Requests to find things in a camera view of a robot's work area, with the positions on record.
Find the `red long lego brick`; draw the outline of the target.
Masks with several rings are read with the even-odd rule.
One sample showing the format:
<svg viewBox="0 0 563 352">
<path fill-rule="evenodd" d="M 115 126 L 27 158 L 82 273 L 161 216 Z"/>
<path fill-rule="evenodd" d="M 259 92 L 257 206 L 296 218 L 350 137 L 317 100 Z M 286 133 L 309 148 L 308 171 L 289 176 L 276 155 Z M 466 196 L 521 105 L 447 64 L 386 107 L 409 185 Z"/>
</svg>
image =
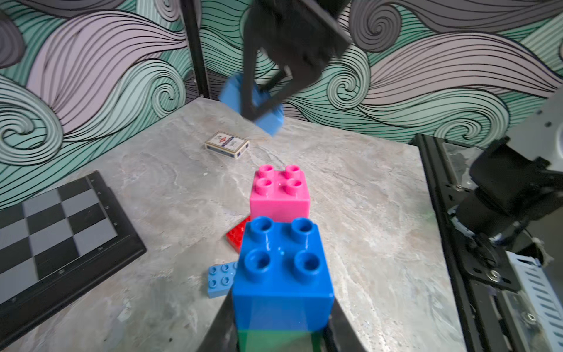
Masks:
<svg viewBox="0 0 563 352">
<path fill-rule="evenodd" d="M 236 224 L 236 226 L 234 226 L 231 230 L 229 230 L 225 235 L 227 242 L 237 253 L 240 253 L 246 224 L 250 221 L 251 217 L 247 216 L 245 219 Z"/>
</svg>

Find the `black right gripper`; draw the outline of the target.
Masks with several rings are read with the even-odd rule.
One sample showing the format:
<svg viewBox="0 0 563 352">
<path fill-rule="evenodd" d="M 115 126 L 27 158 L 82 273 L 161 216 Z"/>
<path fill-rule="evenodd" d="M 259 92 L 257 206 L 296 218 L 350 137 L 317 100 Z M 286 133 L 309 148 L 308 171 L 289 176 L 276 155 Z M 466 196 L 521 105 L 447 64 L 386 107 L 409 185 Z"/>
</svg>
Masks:
<svg viewBox="0 0 563 352">
<path fill-rule="evenodd" d="M 348 1 L 253 1 L 243 27 L 241 116 L 256 120 L 284 100 L 315 83 L 328 62 L 351 44 L 337 21 Z M 292 79 L 254 106 L 257 52 L 264 50 L 278 65 L 290 66 Z"/>
</svg>

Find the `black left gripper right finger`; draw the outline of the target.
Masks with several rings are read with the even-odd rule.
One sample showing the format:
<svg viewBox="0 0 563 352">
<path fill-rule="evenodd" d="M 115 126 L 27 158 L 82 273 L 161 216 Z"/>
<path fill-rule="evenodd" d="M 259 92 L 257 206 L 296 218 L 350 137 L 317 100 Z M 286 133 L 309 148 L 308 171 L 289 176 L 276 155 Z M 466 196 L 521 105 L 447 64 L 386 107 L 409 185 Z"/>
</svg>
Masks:
<svg viewBox="0 0 563 352">
<path fill-rule="evenodd" d="M 323 330 L 325 350 L 328 352 L 366 352 L 347 319 L 340 303 L 334 299 L 328 324 Z"/>
</svg>

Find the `pink square lego brick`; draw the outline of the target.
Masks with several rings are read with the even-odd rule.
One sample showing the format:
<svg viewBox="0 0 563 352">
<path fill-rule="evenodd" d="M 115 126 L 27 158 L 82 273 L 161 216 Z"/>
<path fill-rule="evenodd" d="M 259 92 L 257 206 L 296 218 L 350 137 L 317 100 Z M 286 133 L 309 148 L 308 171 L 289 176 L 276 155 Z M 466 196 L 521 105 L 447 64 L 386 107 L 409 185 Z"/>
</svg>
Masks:
<svg viewBox="0 0 563 352">
<path fill-rule="evenodd" d="M 266 164 L 256 171 L 250 195 L 251 220 L 262 216 L 281 223 L 308 219 L 310 205 L 306 176 L 299 166 L 275 170 Z"/>
</svg>

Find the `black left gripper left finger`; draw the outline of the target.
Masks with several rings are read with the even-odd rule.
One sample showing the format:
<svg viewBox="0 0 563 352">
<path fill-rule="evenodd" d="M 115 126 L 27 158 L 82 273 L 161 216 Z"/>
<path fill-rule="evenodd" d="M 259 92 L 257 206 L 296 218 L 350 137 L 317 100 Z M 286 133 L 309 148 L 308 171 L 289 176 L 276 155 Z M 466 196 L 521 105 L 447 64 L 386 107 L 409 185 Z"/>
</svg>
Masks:
<svg viewBox="0 0 563 352">
<path fill-rule="evenodd" d="M 239 350 L 233 295 L 230 290 L 196 351 L 237 352 Z"/>
</svg>

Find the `dark blue square lego brick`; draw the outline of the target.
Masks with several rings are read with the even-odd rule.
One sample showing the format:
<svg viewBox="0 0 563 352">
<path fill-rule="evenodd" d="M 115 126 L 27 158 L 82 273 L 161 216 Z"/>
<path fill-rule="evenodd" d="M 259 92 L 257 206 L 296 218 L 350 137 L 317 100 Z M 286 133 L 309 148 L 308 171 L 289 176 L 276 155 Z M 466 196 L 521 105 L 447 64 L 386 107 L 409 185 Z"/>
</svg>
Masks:
<svg viewBox="0 0 563 352">
<path fill-rule="evenodd" d="M 318 226 L 306 218 L 250 221 L 232 299 L 240 330 L 324 329 L 335 295 Z"/>
</svg>

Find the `green long lego brick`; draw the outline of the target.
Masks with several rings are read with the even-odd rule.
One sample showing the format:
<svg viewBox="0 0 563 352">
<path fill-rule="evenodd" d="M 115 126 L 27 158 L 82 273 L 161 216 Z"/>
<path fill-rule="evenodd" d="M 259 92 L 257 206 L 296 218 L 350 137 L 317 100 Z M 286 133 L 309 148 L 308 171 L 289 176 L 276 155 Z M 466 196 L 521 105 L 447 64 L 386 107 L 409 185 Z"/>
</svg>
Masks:
<svg viewBox="0 0 563 352">
<path fill-rule="evenodd" d="M 282 330 L 238 331 L 240 351 L 324 351 L 323 336 L 318 332 Z"/>
</svg>

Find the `playing card box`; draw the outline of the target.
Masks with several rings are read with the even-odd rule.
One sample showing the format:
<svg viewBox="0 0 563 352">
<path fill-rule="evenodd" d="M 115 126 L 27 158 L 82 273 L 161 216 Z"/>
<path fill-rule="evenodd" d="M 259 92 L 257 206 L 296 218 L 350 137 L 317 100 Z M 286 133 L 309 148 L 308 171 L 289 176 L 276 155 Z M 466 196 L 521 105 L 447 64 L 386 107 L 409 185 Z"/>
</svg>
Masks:
<svg viewBox="0 0 563 352">
<path fill-rule="evenodd" d="M 249 140 L 218 131 L 205 142 L 205 149 L 238 159 L 249 148 Z"/>
</svg>

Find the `black green chessboard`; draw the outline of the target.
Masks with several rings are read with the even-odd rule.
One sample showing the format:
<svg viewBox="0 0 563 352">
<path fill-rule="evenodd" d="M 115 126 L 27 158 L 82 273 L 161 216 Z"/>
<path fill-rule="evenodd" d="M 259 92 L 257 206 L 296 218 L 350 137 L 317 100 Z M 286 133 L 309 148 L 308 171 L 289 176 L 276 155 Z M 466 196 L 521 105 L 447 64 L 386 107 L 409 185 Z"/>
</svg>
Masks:
<svg viewBox="0 0 563 352">
<path fill-rule="evenodd" d="M 1 347 L 147 248 L 98 171 L 1 210 Z"/>
</svg>

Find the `light blue long lego brick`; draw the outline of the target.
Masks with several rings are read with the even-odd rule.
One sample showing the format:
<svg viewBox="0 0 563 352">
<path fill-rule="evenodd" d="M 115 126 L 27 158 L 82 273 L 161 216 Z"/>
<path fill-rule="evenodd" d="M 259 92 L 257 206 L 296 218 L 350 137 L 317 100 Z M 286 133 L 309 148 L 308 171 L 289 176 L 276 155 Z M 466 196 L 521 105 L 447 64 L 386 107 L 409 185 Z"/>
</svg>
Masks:
<svg viewBox="0 0 563 352">
<path fill-rule="evenodd" d="M 211 299 L 226 296 L 229 293 L 237 267 L 237 262 L 231 262 L 208 268 L 208 296 Z"/>
</svg>

